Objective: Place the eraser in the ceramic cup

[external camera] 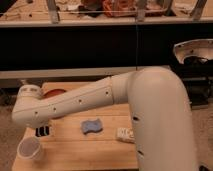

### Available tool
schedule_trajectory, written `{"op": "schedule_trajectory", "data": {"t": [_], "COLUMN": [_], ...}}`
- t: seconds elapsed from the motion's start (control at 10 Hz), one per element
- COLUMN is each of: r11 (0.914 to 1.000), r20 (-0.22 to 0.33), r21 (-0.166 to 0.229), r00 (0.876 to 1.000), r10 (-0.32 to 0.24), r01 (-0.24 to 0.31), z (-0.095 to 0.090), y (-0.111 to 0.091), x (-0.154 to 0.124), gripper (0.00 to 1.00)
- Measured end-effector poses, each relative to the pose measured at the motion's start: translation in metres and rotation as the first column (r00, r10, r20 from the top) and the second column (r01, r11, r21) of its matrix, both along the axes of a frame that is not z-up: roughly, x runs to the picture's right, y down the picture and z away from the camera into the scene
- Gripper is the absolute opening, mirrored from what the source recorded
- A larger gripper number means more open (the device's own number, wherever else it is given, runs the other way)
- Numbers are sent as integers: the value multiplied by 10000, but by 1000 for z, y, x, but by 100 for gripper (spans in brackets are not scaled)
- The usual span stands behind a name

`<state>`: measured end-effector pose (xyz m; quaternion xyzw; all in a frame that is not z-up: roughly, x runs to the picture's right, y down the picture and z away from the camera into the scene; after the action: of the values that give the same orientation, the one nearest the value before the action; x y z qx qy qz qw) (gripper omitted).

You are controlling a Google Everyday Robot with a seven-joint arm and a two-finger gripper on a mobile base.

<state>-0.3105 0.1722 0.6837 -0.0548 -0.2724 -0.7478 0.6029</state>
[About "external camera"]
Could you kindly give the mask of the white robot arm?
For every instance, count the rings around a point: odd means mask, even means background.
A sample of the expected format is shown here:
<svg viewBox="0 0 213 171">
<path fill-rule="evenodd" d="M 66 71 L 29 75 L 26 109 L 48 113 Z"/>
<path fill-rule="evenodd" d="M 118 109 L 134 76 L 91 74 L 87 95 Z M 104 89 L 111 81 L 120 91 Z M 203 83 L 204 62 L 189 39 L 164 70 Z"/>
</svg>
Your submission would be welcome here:
<svg viewBox="0 0 213 171">
<path fill-rule="evenodd" d="M 130 108 L 140 171 L 199 171 L 187 90 L 164 67 L 109 76 L 46 99 L 40 87 L 24 85 L 18 91 L 12 119 L 39 129 L 51 119 L 124 103 Z"/>
</svg>

